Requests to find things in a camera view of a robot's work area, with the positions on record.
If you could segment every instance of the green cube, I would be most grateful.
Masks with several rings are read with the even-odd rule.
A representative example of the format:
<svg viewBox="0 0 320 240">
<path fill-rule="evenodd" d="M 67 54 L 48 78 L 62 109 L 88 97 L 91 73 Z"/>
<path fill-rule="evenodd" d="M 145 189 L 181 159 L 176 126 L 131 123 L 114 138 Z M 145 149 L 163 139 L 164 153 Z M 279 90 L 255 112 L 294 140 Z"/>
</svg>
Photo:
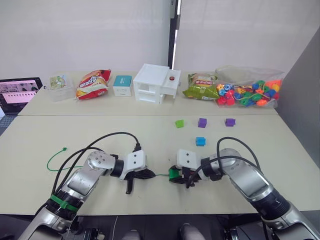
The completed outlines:
<svg viewBox="0 0 320 240">
<path fill-rule="evenodd" d="M 184 124 L 184 121 L 183 121 L 183 120 L 177 120 L 177 121 L 175 121 L 175 126 L 176 126 L 177 129 L 183 128 L 184 125 L 185 125 L 185 124 Z"/>
</svg>

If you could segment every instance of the plastic bag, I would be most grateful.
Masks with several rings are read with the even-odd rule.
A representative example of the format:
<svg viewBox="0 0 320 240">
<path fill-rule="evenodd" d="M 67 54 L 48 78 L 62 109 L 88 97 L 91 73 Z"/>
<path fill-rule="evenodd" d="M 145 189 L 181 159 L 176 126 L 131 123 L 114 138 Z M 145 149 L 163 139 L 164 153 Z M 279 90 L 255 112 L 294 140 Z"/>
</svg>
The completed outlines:
<svg viewBox="0 0 320 240">
<path fill-rule="evenodd" d="M 218 105 L 277 107 L 284 72 L 267 68 L 225 66 L 216 70 Z"/>
<path fill-rule="evenodd" d="M 108 91 L 108 80 L 111 70 L 95 70 L 86 74 L 78 88 L 75 96 L 78 99 L 92 99 Z"/>
<path fill-rule="evenodd" d="M 216 89 L 217 77 L 207 73 L 192 73 L 188 75 L 188 89 L 183 94 L 188 98 L 200 100 L 215 100 L 219 98 Z"/>
</svg>

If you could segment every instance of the blue cube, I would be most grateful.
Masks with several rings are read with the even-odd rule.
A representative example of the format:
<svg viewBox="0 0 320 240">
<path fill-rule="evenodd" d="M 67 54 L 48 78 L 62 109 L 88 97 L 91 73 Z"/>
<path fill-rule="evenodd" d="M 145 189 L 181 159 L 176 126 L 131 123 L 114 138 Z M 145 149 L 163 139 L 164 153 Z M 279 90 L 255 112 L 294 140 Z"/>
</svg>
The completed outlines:
<svg viewBox="0 0 320 240">
<path fill-rule="evenodd" d="M 206 145 L 206 139 L 203 136 L 197 136 L 195 138 L 195 145 L 197 147 L 203 147 L 204 145 Z"/>
</svg>

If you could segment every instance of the chip bag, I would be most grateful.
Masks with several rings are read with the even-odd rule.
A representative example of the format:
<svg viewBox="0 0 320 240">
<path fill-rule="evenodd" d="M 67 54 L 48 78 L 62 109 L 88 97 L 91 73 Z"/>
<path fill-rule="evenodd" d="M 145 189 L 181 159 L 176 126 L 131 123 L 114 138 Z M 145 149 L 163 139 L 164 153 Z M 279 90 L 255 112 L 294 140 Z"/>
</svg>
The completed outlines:
<svg viewBox="0 0 320 240">
<path fill-rule="evenodd" d="M 207 73 L 193 73 L 188 75 L 188 89 L 183 94 L 188 98 L 200 100 L 215 100 L 219 98 L 216 89 L 217 77 Z"/>
<path fill-rule="evenodd" d="M 86 74 L 78 88 L 75 96 L 78 99 L 92 99 L 108 91 L 108 80 L 111 70 L 95 70 Z"/>
</svg>

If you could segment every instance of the table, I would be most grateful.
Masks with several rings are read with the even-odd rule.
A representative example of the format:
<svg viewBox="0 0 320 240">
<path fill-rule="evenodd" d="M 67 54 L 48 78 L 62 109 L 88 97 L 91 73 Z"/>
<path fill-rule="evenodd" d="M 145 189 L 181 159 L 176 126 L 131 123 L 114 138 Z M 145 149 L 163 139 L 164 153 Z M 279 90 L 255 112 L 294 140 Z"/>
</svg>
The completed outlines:
<svg viewBox="0 0 320 240">
<path fill-rule="evenodd" d="M 225 127 L 224 119 L 236 119 Z M 298 139 L 278 115 L 208 115 L 207 127 L 198 128 L 198 116 L 18 116 L 0 137 L 0 214 L 32 215 L 49 198 L 59 168 L 73 152 L 98 137 L 116 131 L 136 135 L 147 154 L 148 167 L 166 174 L 176 162 L 178 149 L 197 152 L 203 157 L 215 153 L 216 142 L 225 136 L 247 143 L 256 153 L 262 171 L 275 188 L 301 211 L 320 210 L 320 170 Z M 175 120 L 184 119 L 183 128 Z M 196 147 L 195 138 L 205 137 L 207 145 Z M 124 156 L 134 147 L 129 136 L 113 136 L 97 147 Z M 252 160 L 237 142 L 223 141 L 221 148 L 234 148 Z M 256 211 L 224 176 L 217 182 L 201 181 L 196 187 L 169 183 L 165 176 L 134 181 L 131 195 L 126 182 L 101 177 L 98 186 L 79 215 L 146 214 L 240 214 Z"/>
<path fill-rule="evenodd" d="M 57 72 L 66 74 L 77 86 L 87 72 Z M 260 107 L 219 107 L 213 101 L 188 99 L 182 93 L 188 88 L 188 73 L 182 72 L 181 86 L 176 98 L 167 95 L 162 104 L 136 101 L 132 87 L 132 96 L 115 96 L 112 85 L 116 75 L 131 75 L 136 72 L 111 72 L 109 91 L 107 94 L 88 100 L 75 98 L 52 102 L 49 93 L 41 89 L 31 102 L 20 112 L 20 116 L 28 115 L 104 115 L 104 116 L 212 116 L 212 115 L 277 115 L 273 108 Z"/>
</svg>

